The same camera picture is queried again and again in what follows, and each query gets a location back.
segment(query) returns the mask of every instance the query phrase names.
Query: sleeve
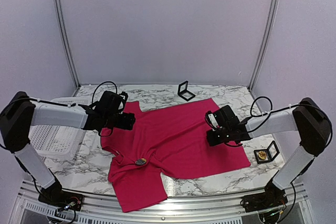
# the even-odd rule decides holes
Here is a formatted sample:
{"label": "sleeve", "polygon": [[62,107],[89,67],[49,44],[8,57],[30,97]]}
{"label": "sleeve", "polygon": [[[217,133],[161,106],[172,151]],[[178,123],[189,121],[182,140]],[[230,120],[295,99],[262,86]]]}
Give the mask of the sleeve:
{"label": "sleeve", "polygon": [[113,176],[113,188],[123,212],[150,207],[167,199],[161,169],[153,165]]}

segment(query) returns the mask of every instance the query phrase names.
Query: vertical metal pole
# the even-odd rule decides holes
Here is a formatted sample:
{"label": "vertical metal pole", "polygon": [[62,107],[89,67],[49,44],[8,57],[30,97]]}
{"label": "vertical metal pole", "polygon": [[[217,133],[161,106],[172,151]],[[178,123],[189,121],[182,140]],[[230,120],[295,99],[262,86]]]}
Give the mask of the vertical metal pole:
{"label": "vertical metal pole", "polygon": [[79,89],[80,88],[80,82],[79,82],[79,79],[78,79],[75,63],[73,61],[74,59],[72,57],[71,48],[70,48],[70,44],[69,44],[69,40],[68,40],[68,36],[67,36],[67,31],[66,31],[66,28],[65,28],[62,6],[61,6],[61,0],[54,0],[54,3],[55,3],[55,9],[56,9],[57,22],[58,22],[58,26],[59,26],[59,29],[60,29],[61,39],[62,39],[62,43],[63,43],[68,67],[69,67],[69,70],[70,70],[71,78],[74,82],[74,85],[75,85],[76,89]]}
{"label": "vertical metal pole", "polygon": [[253,90],[253,88],[254,88],[254,86],[257,82],[257,79],[258,79],[258,76],[259,76],[259,73],[260,73],[260,69],[261,69],[261,65],[263,64],[262,62],[263,62],[265,54],[266,54],[268,40],[269,40],[271,30],[272,30],[272,27],[273,27],[273,24],[274,24],[274,20],[275,20],[278,1],[279,0],[271,0],[264,37],[262,38],[257,62],[256,62],[256,65],[254,67],[254,70],[253,70],[253,74],[252,74],[252,77],[251,77],[251,80],[250,80],[250,84],[248,86],[248,89],[250,91]]}

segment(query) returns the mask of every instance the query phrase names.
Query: red cloth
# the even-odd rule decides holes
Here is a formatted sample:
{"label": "red cloth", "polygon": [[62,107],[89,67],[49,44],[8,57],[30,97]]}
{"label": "red cloth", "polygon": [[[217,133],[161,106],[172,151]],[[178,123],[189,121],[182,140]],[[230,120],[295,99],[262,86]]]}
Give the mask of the red cloth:
{"label": "red cloth", "polygon": [[[199,178],[250,166],[242,147],[224,144],[210,147],[204,121],[216,111],[212,99],[142,112],[139,102],[126,103],[125,112],[135,114],[132,131],[114,129],[101,138],[104,150],[115,155],[108,180],[124,212],[155,205],[165,199],[160,173],[174,178]],[[103,129],[102,135],[109,135]],[[139,166],[141,158],[146,164]]]}

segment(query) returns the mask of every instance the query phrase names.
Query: marble tabletop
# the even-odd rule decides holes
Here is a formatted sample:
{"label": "marble tabletop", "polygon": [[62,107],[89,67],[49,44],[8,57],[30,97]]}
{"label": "marble tabletop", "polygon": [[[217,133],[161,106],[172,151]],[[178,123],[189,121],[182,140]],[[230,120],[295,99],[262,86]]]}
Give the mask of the marble tabletop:
{"label": "marble tabletop", "polygon": [[[77,97],[91,97],[96,86],[82,86]],[[101,86],[96,95],[98,99],[104,90],[114,90],[112,85]],[[192,101],[212,98],[219,107],[230,105],[239,119],[249,116],[253,99],[246,87],[241,86],[199,86],[189,85],[188,90],[196,97]],[[118,92],[125,91],[128,101],[139,101],[142,111],[160,109],[185,103],[177,95],[177,85],[121,85]],[[243,142],[244,150],[251,162],[249,168],[197,179],[176,179],[162,176],[164,188],[169,197],[190,195],[212,195],[230,193],[246,189],[264,187],[284,164],[278,155],[268,164],[257,164],[254,150],[267,148],[274,140],[271,135]],[[45,159],[46,165],[55,173],[64,188],[97,194],[114,195],[112,184],[107,180],[113,155],[101,149],[96,131],[88,131],[75,158],[70,161]]]}

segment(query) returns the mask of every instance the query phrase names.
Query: white plastic basket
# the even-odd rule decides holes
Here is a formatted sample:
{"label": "white plastic basket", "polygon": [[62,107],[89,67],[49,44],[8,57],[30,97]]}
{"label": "white plastic basket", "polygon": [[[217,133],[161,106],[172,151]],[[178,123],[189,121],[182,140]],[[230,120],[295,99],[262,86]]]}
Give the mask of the white plastic basket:
{"label": "white plastic basket", "polygon": [[[88,105],[90,100],[82,97],[66,97],[53,99],[52,102]],[[61,160],[74,158],[84,136],[84,130],[53,125],[32,126],[29,133],[30,142],[40,156]]]}

